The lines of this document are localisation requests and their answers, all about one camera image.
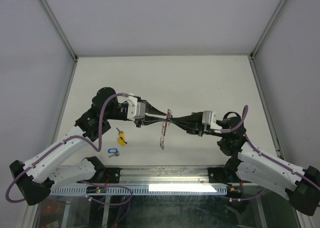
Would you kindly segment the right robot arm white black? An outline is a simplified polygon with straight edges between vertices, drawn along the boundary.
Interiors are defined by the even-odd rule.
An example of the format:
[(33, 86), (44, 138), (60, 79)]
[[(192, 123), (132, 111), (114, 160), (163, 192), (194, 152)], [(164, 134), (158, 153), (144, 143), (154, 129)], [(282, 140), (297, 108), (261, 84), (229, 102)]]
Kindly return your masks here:
[(227, 112), (221, 120), (206, 110), (188, 116), (172, 117), (169, 122), (190, 135), (220, 137), (219, 149), (229, 159), (224, 165), (226, 180), (237, 179), (257, 184), (284, 199), (306, 216), (313, 216), (320, 206), (320, 171), (287, 162), (254, 145), (247, 135), (244, 121), (248, 113)]

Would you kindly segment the metal keyring holder red handle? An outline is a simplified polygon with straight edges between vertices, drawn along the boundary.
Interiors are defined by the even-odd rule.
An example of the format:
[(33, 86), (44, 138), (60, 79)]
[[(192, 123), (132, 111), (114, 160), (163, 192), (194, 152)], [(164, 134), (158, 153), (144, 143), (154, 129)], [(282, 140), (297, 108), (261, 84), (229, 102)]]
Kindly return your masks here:
[(165, 136), (166, 136), (166, 131), (167, 131), (167, 127), (170, 124), (169, 119), (172, 118), (172, 111), (170, 109), (167, 109), (167, 113), (166, 113), (166, 118), (165, 121), (162, 123), (161, 126), (161, 136), (159, 139), (159, 147), (164, 150), (165, 149)]

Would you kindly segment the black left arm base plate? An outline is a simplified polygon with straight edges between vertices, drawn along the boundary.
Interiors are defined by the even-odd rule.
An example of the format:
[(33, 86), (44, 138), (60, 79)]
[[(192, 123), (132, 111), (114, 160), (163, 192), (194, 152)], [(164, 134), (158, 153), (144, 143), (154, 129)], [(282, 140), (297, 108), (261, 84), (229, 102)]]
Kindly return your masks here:
[(122, 169), (120, 167), (106, 167), (102, 174), (95, 179), (98, 184), (118, 184)]

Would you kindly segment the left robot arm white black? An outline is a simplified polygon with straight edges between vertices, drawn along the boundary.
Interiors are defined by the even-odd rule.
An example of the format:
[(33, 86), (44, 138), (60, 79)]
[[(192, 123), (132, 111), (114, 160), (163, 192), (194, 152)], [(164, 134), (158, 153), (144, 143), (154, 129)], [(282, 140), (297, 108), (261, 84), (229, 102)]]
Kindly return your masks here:
[(13, 181), (7, 188), (5, 198), (17, 186), (29, 206), (45, 200), (51, 191), (69, 183), (82, 180), (100, 182), (105, 176), (104, 165), (97, 157), (90, 157), (86, 164), (56, 169), (80, 149), (90, 146), (96, 152), (102, 150), (102, 136), (111, 129), (109, 120), (134, 122), (137, 127), (147, 125), (152, 115), (165, 116), (140, 96), (117, 93), (111, 87), (101, 88), (92, 98), (91, 107), (75, 121), (74, 126), (59, 140), (27, 161), (15, 160), (10, 166)]

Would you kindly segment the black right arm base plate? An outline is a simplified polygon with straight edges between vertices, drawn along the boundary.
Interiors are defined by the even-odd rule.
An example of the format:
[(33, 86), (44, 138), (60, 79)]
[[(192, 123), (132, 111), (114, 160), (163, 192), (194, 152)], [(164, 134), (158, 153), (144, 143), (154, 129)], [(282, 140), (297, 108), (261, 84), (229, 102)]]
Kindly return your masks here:
[(213, 183), (222, 183), (222, 184), (231, 184), (239, 183), (240, 179), (237, 177), (235, 172), (229, 172), (223, 167), (209, 167), (208, 172), (208, 182)]

